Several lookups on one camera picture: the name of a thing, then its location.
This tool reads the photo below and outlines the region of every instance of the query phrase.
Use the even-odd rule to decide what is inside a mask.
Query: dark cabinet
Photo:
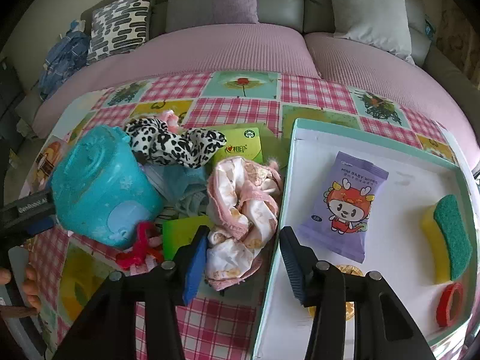
[[[15,107],[24,97],[14,67],[7,58],[3,59],[0,61],[0,136],[14,152],[23,142],[23,137],[17,132],[19,117],[15,114]]]

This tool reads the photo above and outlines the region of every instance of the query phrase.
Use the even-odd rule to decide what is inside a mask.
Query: pink sofa cushion
[[[42,104],[33,130],[47,137],[67,106],[90,91],[149,77],[236,70],[318,78],[305,41],[291,28],[273,24],[187,28],[159,36],[129,54],[84,67]]]
[[[467,117],[421,68],[330,33],[310,33],[305,42],[323,79],[365,89],[437,120],[455,136],[471,169],[480,161],[480,148]]]

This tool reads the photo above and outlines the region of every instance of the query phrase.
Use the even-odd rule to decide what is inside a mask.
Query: green and yellow sponge
[[[457,280],[470,261],[472,246],[463,226],[455,195],[430,207],[421,220],[435,261],[435,282]]]

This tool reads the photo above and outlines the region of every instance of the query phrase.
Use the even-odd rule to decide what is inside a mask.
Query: finger
[[[38,312],[42,309],[42,302],[38,296],[35,295],[27,295],[28,302],[35,307]]]
[[[7,269],[0,268],[0,285],[4,286],[11,280],[11,273]]]
[[[37,281],[37,270],[28,264],[25,268],[25,276],[29,280]]]
[[[25,280],[22,284],[22,289],[27,295],[38,295],[37,282],[33,280]]]

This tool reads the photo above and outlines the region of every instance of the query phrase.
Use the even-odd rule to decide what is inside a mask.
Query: gold round object
[[[336,265],[336,267],[344,274],[365,276],[359,268],[353,265]],[[308,312],[312,318],[315,318],[315,311],[316,311],[315,306],[308,307]],[[346,302],[345,303],[345,320],[348,321],[349,319],[352,319],[354,315],[355,315],[354,303]]]

